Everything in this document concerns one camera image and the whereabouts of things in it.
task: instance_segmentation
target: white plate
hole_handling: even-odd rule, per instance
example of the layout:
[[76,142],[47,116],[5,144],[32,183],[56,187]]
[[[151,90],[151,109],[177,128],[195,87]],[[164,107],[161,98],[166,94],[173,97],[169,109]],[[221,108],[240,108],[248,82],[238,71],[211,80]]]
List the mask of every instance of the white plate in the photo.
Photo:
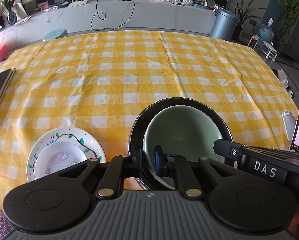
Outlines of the white plate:
[[57,141],[44,148],[37,158],[34,165],[35,179],[40,179],[86,160],[85,153],[75,144]]
[[77,127],[59,127],[45,133],[33,146],[28,156],[26,165],[27,181],[35,180],[34,165],[42,150],[54,142],[68,141],[78,146],[86,155],[86,158],[100,159],[101,163],[106,162],[105,153],[99,142],[88,132]]

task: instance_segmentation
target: button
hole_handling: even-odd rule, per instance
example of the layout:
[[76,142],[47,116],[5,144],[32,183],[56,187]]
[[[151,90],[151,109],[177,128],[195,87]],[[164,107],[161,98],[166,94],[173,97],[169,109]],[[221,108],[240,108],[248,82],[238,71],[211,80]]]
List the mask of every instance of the button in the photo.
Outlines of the button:
[[231,149],[230,149],[230,156],[233,156],[233,157],[237,158],[238,155],[239,155],[239,152],[240,152],[239,149],[236,149],[236,148],[232,148],[232,147],[231,147]]

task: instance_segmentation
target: painted plate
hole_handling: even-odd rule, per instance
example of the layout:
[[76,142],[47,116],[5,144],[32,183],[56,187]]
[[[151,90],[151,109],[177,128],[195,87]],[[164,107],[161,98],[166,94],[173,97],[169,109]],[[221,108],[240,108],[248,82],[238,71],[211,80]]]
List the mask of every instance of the painted plate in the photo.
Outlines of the painted plate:
[[78,146],[88,159],[99,158],[101,163],[106,162],[105,153],[99,142],[90,133],[77,127],[59,127],[45,133],[33,146],[26,165],[27,181],[35,180],[35,161],[42,150],[54,142],[67,141]]

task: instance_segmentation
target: gray handle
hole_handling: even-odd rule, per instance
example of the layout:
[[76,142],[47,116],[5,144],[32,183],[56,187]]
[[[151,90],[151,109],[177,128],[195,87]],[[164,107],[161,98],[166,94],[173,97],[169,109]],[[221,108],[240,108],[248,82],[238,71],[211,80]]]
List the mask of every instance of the gray handle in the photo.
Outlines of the gray handle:
[[287,231],[251,236],[218,223],[204,203],[176,191],[124,190],[114,200],[100,201],[81,224],[50,235],[13,231],[6,240],[292,240]]

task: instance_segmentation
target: plastic bag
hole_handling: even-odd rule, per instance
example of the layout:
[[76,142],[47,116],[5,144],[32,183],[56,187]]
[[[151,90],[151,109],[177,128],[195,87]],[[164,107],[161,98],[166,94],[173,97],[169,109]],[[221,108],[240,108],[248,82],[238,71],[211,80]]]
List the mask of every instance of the plastic bag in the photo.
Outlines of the plastic bag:
[[284,86],[284,88],[288,88],[288,77],[286,76],[285,72],[280,69],[278,70],[279,73],[279,80],[281,82],[281,84]]

